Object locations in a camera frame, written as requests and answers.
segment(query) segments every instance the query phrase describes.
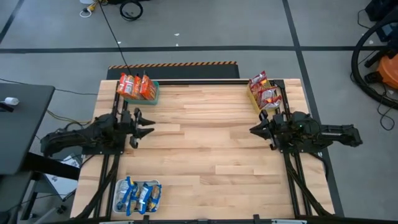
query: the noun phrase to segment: table leg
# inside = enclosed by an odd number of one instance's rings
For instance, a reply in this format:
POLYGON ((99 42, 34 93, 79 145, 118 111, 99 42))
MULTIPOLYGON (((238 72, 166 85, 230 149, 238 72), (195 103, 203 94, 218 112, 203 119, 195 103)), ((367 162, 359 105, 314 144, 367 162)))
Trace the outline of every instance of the table leg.
POLYGON ((72 180, 78 180, 80 173, 80 170, 77 167, 66 165, 59 161, 45 158, 31 152, 28 152, 26 155, 22 169, 41 172, 43 174, 56 175, 57 177, 64 177, 72 180))

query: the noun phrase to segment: yellow tray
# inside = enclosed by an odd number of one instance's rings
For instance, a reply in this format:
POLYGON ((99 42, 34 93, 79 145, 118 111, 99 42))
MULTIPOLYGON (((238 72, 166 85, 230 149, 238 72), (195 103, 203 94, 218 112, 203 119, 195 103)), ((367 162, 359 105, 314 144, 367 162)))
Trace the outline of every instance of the yellow tray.
MULTIPOLYGON (((270 84, 269 82, 267 82, 266 86, 267 86, 267 88, 272 87, 271 84, 270 84)), ((250 102, 251 102, 251 104, 253 105, 254 110, 256 111, 257 114, 259 114, 259 113, 261 112, 261 110, 260 110, 260 108, 259 108, 258 105, 257 105, 256 99, 254 99, 254 96, 253 96, 253 94, 251 93, 249 84, 248 84, 248 87, 246 88, 246 93, 247 93, 248 96, 249 96, 250 102)))

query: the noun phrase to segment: orange vacuum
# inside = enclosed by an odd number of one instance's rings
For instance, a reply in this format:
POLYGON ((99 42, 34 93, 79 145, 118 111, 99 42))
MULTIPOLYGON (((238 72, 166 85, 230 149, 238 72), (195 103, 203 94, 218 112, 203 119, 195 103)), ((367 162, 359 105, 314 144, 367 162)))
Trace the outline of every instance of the orange vacuum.
POLYGON ((381 50, 365 63, 369 68, 379 60, 376 72, 367 74, 364 79, 367 83, 385 83, 398 90, 398 57, 391 50, 381 50))

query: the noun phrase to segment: red snack bag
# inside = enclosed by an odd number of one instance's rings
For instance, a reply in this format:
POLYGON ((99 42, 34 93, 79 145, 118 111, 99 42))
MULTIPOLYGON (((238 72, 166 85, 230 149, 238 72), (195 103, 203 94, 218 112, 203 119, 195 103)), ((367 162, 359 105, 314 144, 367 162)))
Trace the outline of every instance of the red snack bag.
POLYGON ((139 93, 147 100, 154 100, 156 97, 156 87, 147 75, 144 75, 142 78, 141 89, 139 93))
POLYGON ((260 104, 261 104, 260 102, 261 101, 277 96, 276 89, 277 89, 277 87, 274 86, 274 87, 271 87, 271 88, 266 88, 266 89, 258 91, 258 93, 257 93, 257 105, 260 106, 260 104))
POLYGON ((266 71, 262 71, 260 74, 256 75, 254 78, 249 80, 250 89, 254 86, 254 84, 260 83, 263 80, 267 79, 266 71))
POLYGON ((276 109, 279 107, 280 102, 282 101, 282 96, 275 96, 271 97, 265 100, 262 100, 260 102, 259 108, 261 110, 271 110, 271 109, 276 109))

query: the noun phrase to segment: orange snack box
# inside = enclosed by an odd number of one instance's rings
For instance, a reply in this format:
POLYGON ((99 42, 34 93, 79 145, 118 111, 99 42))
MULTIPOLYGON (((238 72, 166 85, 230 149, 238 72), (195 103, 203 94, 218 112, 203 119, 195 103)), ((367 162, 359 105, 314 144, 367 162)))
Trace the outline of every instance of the orange snack box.
POLYGON ((122 96, 126 98, 131 98, 132 90, 134 88, 134 77, 129 75, 124 82, 124 88, 122 96))
POLYGON ((124 83, 126 82, 126 80, 127 80, 127 75, 122 72, 121 77, 120 77, 119 86, 118 86, 118 89, 116 90, 116 92, 119 93, 120 95, 123 95, 124 83))
POLYGON ((144 100, 144 97, 139 93, 141 89, 141 78, 136 75, 134 78, 134 88, 132 89, 131 98, 135 100, 144 100))
POLYGON ((141 89, 139 93, 147 100, 154 100, 156 97, 156 87, 147 75, 144 75, 142 78, 141 89))

